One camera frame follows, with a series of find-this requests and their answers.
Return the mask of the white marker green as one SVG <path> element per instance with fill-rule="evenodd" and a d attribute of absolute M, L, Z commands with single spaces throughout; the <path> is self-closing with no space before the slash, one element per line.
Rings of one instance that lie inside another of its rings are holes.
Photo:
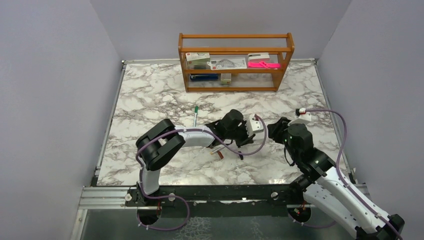
<path fill-rule="evenodd" d="M 195 114 L 195 110 L 194 110 L 193 127 L 196 127 L 197 126 L 197 117 L 198 117 L 198 113 Z"/>

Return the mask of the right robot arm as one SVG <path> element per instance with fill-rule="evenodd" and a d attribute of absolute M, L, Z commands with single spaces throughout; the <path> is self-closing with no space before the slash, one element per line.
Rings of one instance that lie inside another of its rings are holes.
<path fill-rule="evenodd" d="M 280 118 L 267 126 L 267 136 L 284 145 L 294 165 L 302 173 L 288 190 L 289 199 L 304 200 L 331 217 L 356 240 L 398 240 L 405 221 L 373 203 L 336 163 L 314 146 L 313 135 L 303 122 Z"/>

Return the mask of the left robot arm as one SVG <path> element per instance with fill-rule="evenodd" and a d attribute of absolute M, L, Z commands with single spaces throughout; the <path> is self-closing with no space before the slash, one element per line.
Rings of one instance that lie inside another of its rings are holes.
<path fill-rule="evenodd" d="M 264 131 L 259 117 L 245 118 L 235 109 L 223 118 L 192 127 L 175 125 L 170 119 L 163 119 L 138 138 L 135 145 L 136 161 L 141 165 L 138 199 L 144 205 L 152 205 L 157 200 L 161 168 L 166 166 L 182 148 L 222 146 L 228 149 L 226 140 L 235 142 L 237 147 L 252 144 L 257 133 Z"/>

